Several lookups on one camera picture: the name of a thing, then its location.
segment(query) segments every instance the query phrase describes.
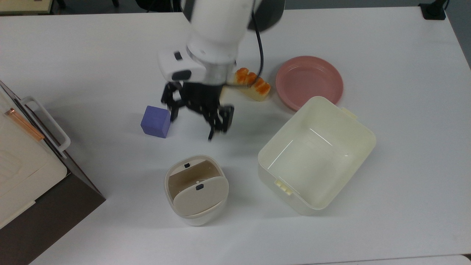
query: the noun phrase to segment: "white plastic bin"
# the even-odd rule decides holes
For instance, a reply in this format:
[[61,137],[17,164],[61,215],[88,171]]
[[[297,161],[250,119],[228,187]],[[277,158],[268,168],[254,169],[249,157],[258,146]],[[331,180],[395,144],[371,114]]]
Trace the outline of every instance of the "white plastic bin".
[[312,215],[337,196],[375,144],[353,114],[313,97],[262,148],[259,177],[299,214]]

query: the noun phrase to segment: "table surface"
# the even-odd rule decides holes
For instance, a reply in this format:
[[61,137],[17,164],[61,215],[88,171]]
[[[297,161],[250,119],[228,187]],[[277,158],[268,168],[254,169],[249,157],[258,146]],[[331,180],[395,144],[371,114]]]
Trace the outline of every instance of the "table surface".
[[[33,95],[68,132],[68,149],[107,201],[34,264],[312,264],[471,252],[471,71],[453,29],[420,9],[287,10],[262,34],[271,84],[286,60],[321,57],[342,75],[338,103],[377,144],[334,201],[299,216],[257,177],[257,154],[293,115],[275,89],[264,102],[226,91],[226,135],[181,110],[167,139],[144,135],[165,81],[156,51],[185,42],[182,14],[0,17],[0,79]],[[258,69],[255,34],[238,67]],[[229,180],[222,215],[184,224],[164,176],[192,155]]]
[[53,0],[0,0],[0,14],[49,13]]

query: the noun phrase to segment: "container handle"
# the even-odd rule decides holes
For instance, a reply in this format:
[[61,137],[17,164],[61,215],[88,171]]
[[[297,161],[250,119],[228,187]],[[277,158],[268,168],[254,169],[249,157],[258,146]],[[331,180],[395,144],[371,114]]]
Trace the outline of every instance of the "container handle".
[[70,145],[69,136],[64,132],[64,130],[62,130],[62,128],[59,126],[59,124],[57,124],[57,122],[54,120],[54,118],[51,116],[51,114],[49,114],[49,112],[44,108],[44,106],[40,102],[38,102],[35,98],[33,98],[32,96],[28,96],[28,97],[25,97],[22,100],[20,100],[20,103],[23,104],[23,105],[26,105],[26,104],[28,104],[32,101],[38,105],[39,109],[44,113],[44,115],[46,115],[46,117],[49,119],[49,121],[54,125],[54,127],[63,136],[64,143],[62,143],[61,145],[59,145],[57,147],[57,150],[59,152],[63,152]]

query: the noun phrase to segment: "black cable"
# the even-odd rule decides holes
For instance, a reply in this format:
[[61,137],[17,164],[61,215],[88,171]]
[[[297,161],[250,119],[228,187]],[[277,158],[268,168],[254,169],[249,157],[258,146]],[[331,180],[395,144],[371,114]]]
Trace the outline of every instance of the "black cable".
[[257,78],[255,78],[255,80],[254,80],[253,83],[251,83],[251,84],[240,85],[240,84],[229,84],[229,83],[226,83],[226,85],[228,85],[228,86],[249,88],[249,87],[255,85],[255,83],[260,79],[260,75],[262,74],[262,71],[263,71],[263,47],[262,47],[262,40],[261,40],[261,38],[260,38],[259,27],[257,26],[257,21],[255,20],[255,13],[254,13],[253,11],[252,11],[252,21],[253,21],[253,28],[255,29],[255,34],[257,35],[257,41],[258,41],[258,43],[259,43],[259,51],[260,51],[260,68],[259,68],[259,73],[257,74]]
[[149,8],[147,9],[146,13],[149,13],[150,9],[155,5],[155,2],[157,2],[157,0],[152,1],[152,3],[149,5]]

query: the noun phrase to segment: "black stand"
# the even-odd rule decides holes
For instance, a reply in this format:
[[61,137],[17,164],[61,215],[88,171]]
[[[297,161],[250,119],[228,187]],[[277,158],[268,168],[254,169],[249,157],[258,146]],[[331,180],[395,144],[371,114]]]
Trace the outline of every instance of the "black stand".
[[431,4],[419,4],[422,9],[422,16],[427,20],[445,20],[445,10],[443,5],[447,0],[436,0]]

